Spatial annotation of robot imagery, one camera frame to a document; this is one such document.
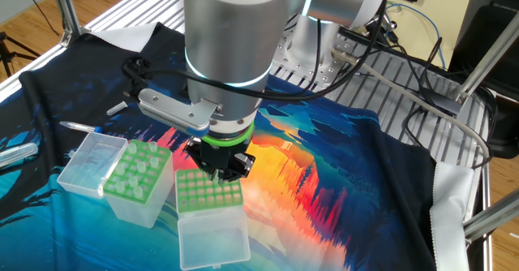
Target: metal rack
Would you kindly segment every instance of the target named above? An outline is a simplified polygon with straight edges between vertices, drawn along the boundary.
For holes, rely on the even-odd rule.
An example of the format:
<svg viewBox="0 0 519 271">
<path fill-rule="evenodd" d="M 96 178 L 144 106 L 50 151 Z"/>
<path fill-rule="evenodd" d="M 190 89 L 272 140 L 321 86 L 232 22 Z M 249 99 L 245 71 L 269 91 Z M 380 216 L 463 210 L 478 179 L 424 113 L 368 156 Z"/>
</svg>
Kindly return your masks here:
<svg viewBox="0 0 519 271">
<path fill-rule="evenodd" d="M 51 58 L 62 53 L 64 47 L 87 30 L 101 31 L 158 21 L 169 28 L 184 32 L 182 0 L 123 0 L 85 27 L 79 25 L 71 0 L 57 0 L 57 3 L 65 22 L 65 35 L 62 40 L 62 46 L 52 48 L 49 52 L 25 67 L 23 71 L 44 66 Z M 519 35 L 519 28 L 517 27 L 519 27 L 519 16 L 516 16 L 507 28 L 507 31 L 504 32 L 502 36 L 504 38 L 500 38 L 496 42 L 495 46 L 489 51 L 490 55 L 483 59 L 482 63 L 474 70 L 473 75 L 463 85 L 430 73 L 431 83 L 438 93 L 449 95 L 464 103 L 463 109 L 457 118 L 484 137 L 487 136 L 489 129 L 488 115 L 483 102 L 471 93 L 509 47 L 507 43 Z M 341 48 L 352 54 L 359 56 L 365 50 L 363 45 L 352 40 L 345 38 L 339 40 L 343 45 Z M 396 83 L 409 86 L 410 88 L 418 88 L 418 85 L 412 80 L 410 68 L 403 58 L 381 52 L 370 56 L 367 64 Z M 421 66 L 415 66 L 417 71 L 421 72 L 423 70 Z M 282 64 L 273 65 L 271 74 L 301 87 L 305 87 L 308 84 L 304 77 L 294 73 L 291 69 L 285 68 Z M 0 101 L 20 88 L 16 76 L 0 84 Z M 316 84 L 312 91 L 319 91 L 322 88 L 319 84 Z M 412 141 L 402 130 L 401 123 L 409 112 L 414 110 L 416 105 L 379 81 L 369 76 L 359 75 L 342 88 L 329 93 L 326 97 L 342 105 L 375 111 L 379 115 L 380 126 L 384 132 L 401 142 L 411 144 Z M 437 161 L 471 167 L 483 160 L 483 156 L 475 142 L 442 118 L 424 114 L 421 117 L 412 118 L 410 128 L 420 142 L 431 151 L 431 155 Z M 507 213 L 505 217 L 509 218 L 514 213 L 517 214 L 519 212 L 519 207 L 517 207 L 519 191 L 514 192 L 514 196 L 509 197 L 509 199 L 502 200 L 502 203 L 500 201 L 488 208 L 490 206 L 488 175 L 488 166 L 475 171 L 470 201 L 475 201 L 478 183 L 480 177 L 482 177 L 484 210 L 478 216 L 469 220 L 472 217 L 474 204 L 471 203 L 468 206 L 465 215 L 465 219 L 469 220 L 465 224 L 465 233 L 468 239 L 475 239 L 481 233 L 486 234 L 490 227 L 498 226 L 495 217 L 502 218 L 501 214 Z M 512 207 L 510 202 L 513 203 L 513 201 L 516 201 L 516 203 Z M 486 269 L 491 268 L 490 246 L 491 239 L 487 239 L 484 242 Z"/>
</svg>

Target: black tripod leg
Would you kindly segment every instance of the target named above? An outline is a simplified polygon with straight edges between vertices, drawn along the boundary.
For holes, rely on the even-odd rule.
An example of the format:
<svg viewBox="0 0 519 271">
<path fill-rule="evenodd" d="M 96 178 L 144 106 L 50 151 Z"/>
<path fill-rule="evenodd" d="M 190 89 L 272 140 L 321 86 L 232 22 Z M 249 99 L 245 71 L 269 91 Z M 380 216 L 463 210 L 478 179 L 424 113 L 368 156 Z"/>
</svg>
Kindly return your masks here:
<svg viewBox="0 0 519 271">
<path fill-rule="evenodd" d="M 11 76 L 11 70 L 9 69 L 9 65 L 6 59 L 2 59 L 3 67 L 6 68 L 7 77 Z"/>
<path fill-rule="evenodd" d="M 18 47 L 22 48 L 22 49 L 25 49 L 26 51 L 28 51 L 30 54 L 33 54 L 35 55 L 36 57 L 40 57 L 41 55 L 39 55 L 38 53 L 36 53 L 33 49 L 30 49 L 29 47 L 27 47 L 26 45 L 18 42 L 17 40 L 9 37 L 8 35 L 6 35 L 6 39 L 8 41 L 10 41 L 11 43 L 17 45 Z"/>
</svg>

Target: black cable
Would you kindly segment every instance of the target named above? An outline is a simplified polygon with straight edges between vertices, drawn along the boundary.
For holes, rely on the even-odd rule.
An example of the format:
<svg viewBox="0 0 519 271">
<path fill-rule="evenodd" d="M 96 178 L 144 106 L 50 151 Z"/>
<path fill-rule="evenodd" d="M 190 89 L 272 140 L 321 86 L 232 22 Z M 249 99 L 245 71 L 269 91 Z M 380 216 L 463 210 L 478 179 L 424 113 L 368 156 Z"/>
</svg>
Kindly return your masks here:
<svg viewBox="0 0 519 271">
<path fill-rule="evenodd" d="M 59 36 L 59 33 L 56 32 L 56 30 L 53 28 L 52 24 L 50 24 L 49 19 L 47 19 L 47 16 L 45 15 L 45 13 L 41 10 L 40 6 L 38 5 L 38 2 L 36 2 L 36 0 L 32 0 L 32 2 L 34 2 L 34 4 L 36 4 L 36 7 L 38 7 L 38 10 L 40 10 L 41 15 L 43 15 L 43 17 L 45 18 L 45 21 L 49 25 L 49 28 L 56 34 L 56 36 Z"/>
<path fill-rule="evenodd" d="M 414 110 L 413 112 L 411 112 L 411 114 L 407 115 L 407 117 L 405 117 L 404 121 L 402 122 L 402 126 L 404 127 L 404 130 L 405 130 L 405 133 L 407 133 L 407 135 L 412 139 L 412 141 L 419 147 L 421 148 L 425 148 L 423 146 L 422 143 L 420 143 L 420 141 L 418 140 L 418 137 L 416 137 L 415 134 L 413 134 L 413 132 L 409 129 L 409 121 L 411 120 L 411 118 L 413 116 L 415 116 L 416 114 L 421 114 L 421 113 L 424 113 L 425 111 L 423 110 L 422 107 L 419 107 L 417 108 L 416 110 Z"/>
<path fill-rule="evenodd" d="M 386 6 L 386 2 L 387 1 L 388 0 L 383 0 L 382 1 L 382 4 L 380 5 L 380 9 L 379 9 L 379 17 L 381 17 L 384 14 L 384 8 Z M 302 96 L 290 95 L 290 94 L 286 94 L 286 93 L 281 94 L 281 93 L 278 93 L 278 92 L 270 92 L 270 91 L 256 92 L 256 91 L 253 91 L 253 90 L 250 90 L 250 89 L 245 89 L 245 88 L 235 88 L 233 86 L 230 86 L 230 85 L 227 85 L 227 84 L 223 84 L 223 83 L 221 83 L 219 81 L 208 80 L 208 79 L 205 79 L 205 78 L 201 78 L 201 77 L 192 75 L 191 73 L 188 73 L 188 72 L 185 72 L 185 71 L 158 70 L 158 71 L 149 71 L 148 73 L 146 73 L 146 75 L 153 75 L 153 74 L 162 74 L 162 75 L 175 75 L 176 74 L 176 75 L 182 75 L 184 77 L 187 77 L 190 80 L 194 80 L 194 81 L 197 81 L 197 82 L 200 82 L 200 83 L 203 83 L 203 84 L 208 84 L 208 85 L 211 85 L 211 86 L 216 87 L 216 88 L 221 88 L 221 89 L 224 89 L 225 91 L 228 91 L 228 92 L 235 92 L 235 93 L 246 95 L 246 96 L 249 96 L 249 97 L 263 98 L 265 100 L 272 100 L 272 101 L 309 101 L 309 100 L 314 100 L 316 98 L 323 97 L 326 94 L 328 94 L 328 93 L 338 89 L 339 87 L 341 87 L 346 81 L 348 81 L 349 78 L 351 78 L 351 76 L 355 72 L 357 72 L 360 69 L 360 67 L 367 60 L 367 58 L 369 56 L 369 53 L 371 52 L 371 49 L 373 48 L 373 45 L 376 42 L 376 38 L 378 37 L 378 35 L 380 33 L 380 27 L 381 26 L 382 26 L 382 21 L 379 20 L 377 22 L 377 28 L 376 28 L 375 35 L 373 35 L 373 37 L 371 38 L 370 43 L 367 46 L 366 51 L 364 52 L 364 55 L 361 58 L 358 59 L 358 61 L 355 64 L 355 66 L 351 70 L 349 70 L 345 75 L 343 75 L 340 80 L 338 80 L 335 84 L 331 84 L 329 87 L 327 87 L 327 88 L 325 88 L 325 89 L 323 89 L 323 90 L 321 90 L 319 92 L 307 93 L 307 94 L 302 95 Z"/>
<path fill-rule="evenodd" d="M 292 17 L 290 17 L 290 19 L 286 21 L 286 24 L 290 24 L 290 22 L 294 20 L 296 16 L 298 16 L 298 14 L 292 15 Z"/>
<path fill-rule="evenodd" d="M 283 32 L 286 32 L 286 31 L 288 31 L 288 30 L 294 28 L 294 27 L 297 26 L 297 25 L 298 25 L 298 23 L 292 24 L 291 26 L 289 26 L 288 28 L 286 28 Z"/>
</svg>

